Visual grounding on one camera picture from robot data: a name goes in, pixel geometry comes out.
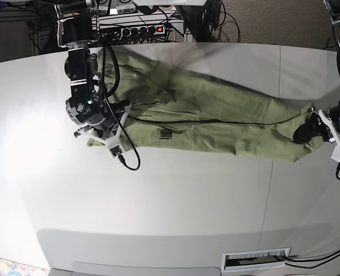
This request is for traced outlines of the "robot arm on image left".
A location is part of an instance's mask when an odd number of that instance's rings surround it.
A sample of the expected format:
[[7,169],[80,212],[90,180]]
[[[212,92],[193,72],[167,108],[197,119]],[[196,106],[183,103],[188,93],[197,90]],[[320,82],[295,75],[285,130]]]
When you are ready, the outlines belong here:
[[125,112],[129,102],[109,104],[109,97],[118,87],[107,89],[104,81],[104,66],[99,64],[98,55],[91,47],[101,45],[113,58],[115,53],[107,45],[99,31],[97,1],[58,1],[57,43],[68,49],[64,71],[70,80],[71,96],[66,100],[69,118],[87,132],[93,129],[101,139],[108,139],[119,127],[117,121]]

